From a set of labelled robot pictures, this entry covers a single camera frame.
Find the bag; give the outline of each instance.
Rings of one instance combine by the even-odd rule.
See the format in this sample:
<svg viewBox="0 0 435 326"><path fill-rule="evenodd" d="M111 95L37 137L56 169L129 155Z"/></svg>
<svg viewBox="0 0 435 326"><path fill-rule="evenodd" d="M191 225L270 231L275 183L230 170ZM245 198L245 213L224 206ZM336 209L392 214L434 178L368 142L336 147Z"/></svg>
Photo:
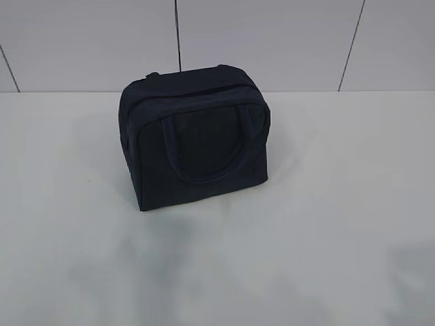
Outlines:
<svg viewBox="0 0 435 326"><path fill-rule="evenodd" d="M159 75L122 92L122 150L141 211L194 202L267 180L270 111L238 68Z"/></svg>

